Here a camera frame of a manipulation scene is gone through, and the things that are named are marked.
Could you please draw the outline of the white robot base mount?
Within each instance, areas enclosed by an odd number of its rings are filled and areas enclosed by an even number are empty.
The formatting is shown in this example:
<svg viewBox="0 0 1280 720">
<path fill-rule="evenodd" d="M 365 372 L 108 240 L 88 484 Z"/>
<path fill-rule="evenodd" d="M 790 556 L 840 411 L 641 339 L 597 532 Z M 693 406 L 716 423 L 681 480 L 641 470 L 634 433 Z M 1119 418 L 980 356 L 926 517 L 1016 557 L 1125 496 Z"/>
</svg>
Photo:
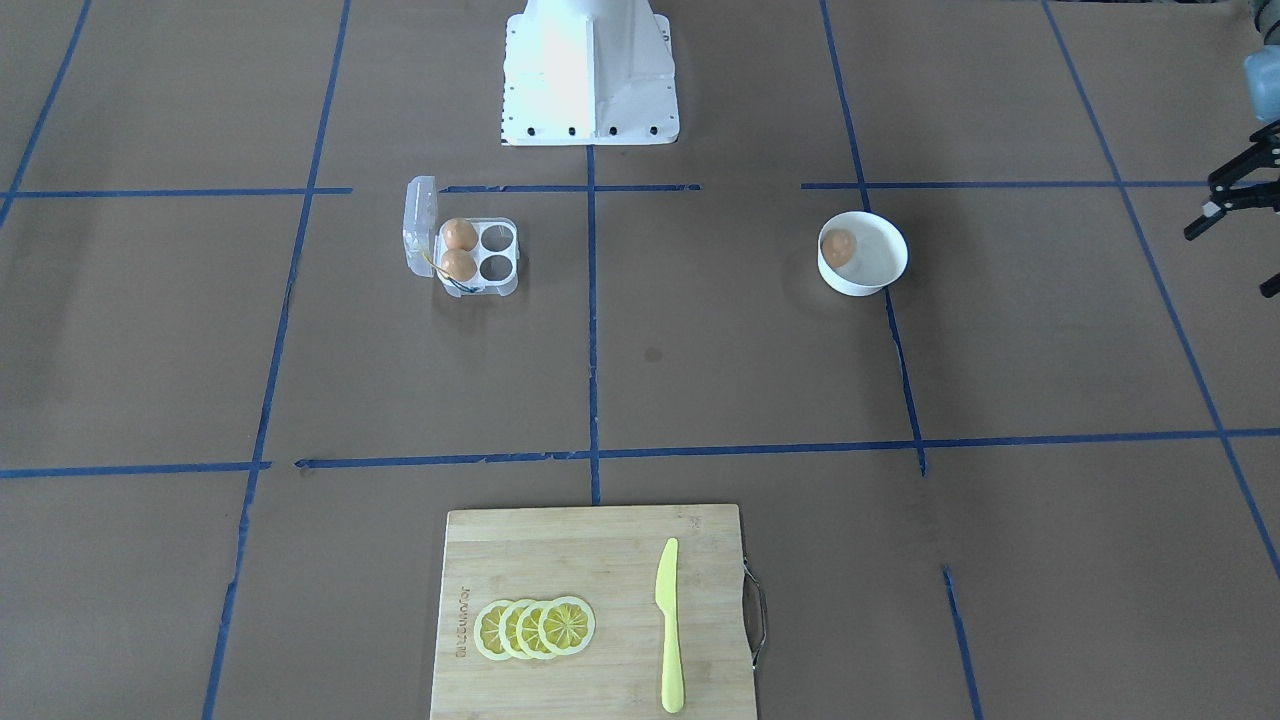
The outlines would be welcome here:
<svg viewBox="0 0 1280 720">
<path fill-rule="evenodd" d="M 526 3 L 506 22 L 500 142 L 677 142 L 671 35 L 669 19 L 648 1 Z"/>
</svg>

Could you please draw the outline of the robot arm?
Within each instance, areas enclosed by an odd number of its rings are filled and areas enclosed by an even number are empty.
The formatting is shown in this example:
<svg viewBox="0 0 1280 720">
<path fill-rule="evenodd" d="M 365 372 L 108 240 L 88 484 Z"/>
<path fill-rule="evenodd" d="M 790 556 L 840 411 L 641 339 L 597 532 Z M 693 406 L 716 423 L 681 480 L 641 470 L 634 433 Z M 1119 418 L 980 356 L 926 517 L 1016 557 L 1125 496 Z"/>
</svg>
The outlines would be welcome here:
<svg viewBox="0 0 1280 720">
<path fill-rule="evenodd" d="M 1254 28 L 1263 46 L 1245 58 L 1244 76 L 1254 117 L 1277 131 L 1279 118 L 1279 1 L 1249 1 Z"/>
</svg>

